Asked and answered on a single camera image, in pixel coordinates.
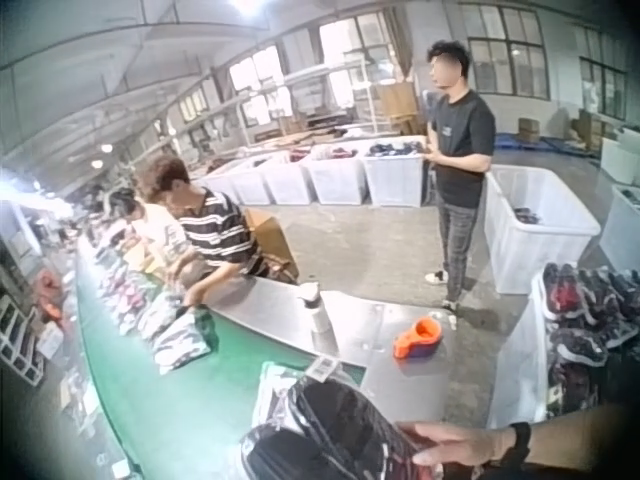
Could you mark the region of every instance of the metal table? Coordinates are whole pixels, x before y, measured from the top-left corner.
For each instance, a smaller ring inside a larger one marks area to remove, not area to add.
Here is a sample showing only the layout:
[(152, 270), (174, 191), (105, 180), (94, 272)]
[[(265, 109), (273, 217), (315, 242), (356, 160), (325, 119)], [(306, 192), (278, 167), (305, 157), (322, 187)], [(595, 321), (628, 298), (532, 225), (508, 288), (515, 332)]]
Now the metal table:
[[(251, 427), (264, 361), (305, 368), (314, 355), (327, 353), (346, 364), (390, 420), (443, 416), (455, 331), (444, 311), (324, 292), (334, 333), (318, 335), (295, 287), (239, 278), (206, 299), (218, 352), (161, 376), (142, 339), (118, 334), (97, 297), (91, 248), (80, 245), (78, 316), (89, 369), (109, 423), (147, 478), (219, 478), (228, 452)], [(442, 324), (437, 354), (397, 362), (393, 339), (427, 314)]]

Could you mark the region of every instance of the black t-shirt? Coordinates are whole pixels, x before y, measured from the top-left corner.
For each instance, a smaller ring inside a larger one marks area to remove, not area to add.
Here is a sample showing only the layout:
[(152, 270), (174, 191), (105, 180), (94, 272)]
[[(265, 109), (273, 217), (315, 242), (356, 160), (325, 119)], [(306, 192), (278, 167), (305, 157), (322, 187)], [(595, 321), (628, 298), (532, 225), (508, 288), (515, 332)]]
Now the black t-shirt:
[[(438, 135), (438, 147), (443, 155), (493, 155), (496, 121), (485, 101), (473, 90), (455, 103), (449, 103), (449, 97), (443, 96), (432, 115), (431, 126)], [(443, 165), (436, 165), (435, 171), (438, 193), (446, 203), (478, 208), (484, 173)]]

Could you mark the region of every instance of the ceiling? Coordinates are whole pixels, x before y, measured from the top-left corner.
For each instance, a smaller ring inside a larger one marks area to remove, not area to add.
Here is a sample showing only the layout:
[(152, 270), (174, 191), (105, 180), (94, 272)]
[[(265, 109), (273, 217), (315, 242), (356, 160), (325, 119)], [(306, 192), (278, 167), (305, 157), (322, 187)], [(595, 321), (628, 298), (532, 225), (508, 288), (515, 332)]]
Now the ceiling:
[(207, 75), (216, 51), (269, 31), (266, 15), (242, 15), (229, 0), (5, 4), (2, 165), (53, 192), (98, 174), (93, 160), (114, 163), (118, 143)]

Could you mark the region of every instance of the striped shirt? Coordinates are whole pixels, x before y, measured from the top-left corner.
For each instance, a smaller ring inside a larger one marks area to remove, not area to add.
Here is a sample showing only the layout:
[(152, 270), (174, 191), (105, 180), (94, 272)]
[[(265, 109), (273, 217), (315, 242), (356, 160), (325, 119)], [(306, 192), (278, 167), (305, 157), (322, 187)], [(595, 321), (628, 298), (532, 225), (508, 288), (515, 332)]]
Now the striped shirt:
[(202, 207), (180, 218), (187, 237), (207, 264), (242, 264), (242, 273), (266, 277), (269, 267), (240, 207), (224, 193), (206, 190)]

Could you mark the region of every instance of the wrist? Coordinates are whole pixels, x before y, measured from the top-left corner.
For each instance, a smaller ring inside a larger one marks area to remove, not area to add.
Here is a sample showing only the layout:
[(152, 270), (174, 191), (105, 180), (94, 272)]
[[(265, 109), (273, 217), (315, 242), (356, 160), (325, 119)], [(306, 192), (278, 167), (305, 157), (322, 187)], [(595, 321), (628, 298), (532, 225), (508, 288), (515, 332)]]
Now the wrist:
[(516, 431), (511, 428), (503, 428), (500, 430), (491, 431), (493, 440), (493, 455), (492, 461), (499, 461), (505, 456), (510, 448), (513, 448), (516, 444)]

